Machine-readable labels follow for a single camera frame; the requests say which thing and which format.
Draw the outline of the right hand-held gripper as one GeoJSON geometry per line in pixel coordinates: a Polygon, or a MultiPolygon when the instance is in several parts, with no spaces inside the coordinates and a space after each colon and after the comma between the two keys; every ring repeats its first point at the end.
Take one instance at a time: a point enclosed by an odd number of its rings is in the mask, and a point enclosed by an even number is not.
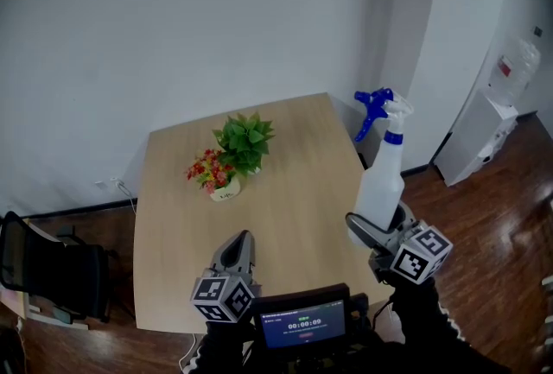
{"type": "Polygon", "coordinates": [[[453,244],[433,225],[417,221],[412,210],[400,200],[387,231],[354,212],[346,215],[349,238],[359,246],[373,249],[369,266],[382,282],[390,271],[416,285],[440,269],[453,244]]]}

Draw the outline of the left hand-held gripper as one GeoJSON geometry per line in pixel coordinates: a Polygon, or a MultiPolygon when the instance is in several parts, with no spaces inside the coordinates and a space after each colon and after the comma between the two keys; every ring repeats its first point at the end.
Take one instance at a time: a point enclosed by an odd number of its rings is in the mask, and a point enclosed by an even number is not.
{"type": "Polygon", "coordinates": [[[242,230],[215,251],[211,269],[195,280],[190,302],[206,321],[238,323],[260,295],[253,279],[255,246],[253,234],[242,230]]]}

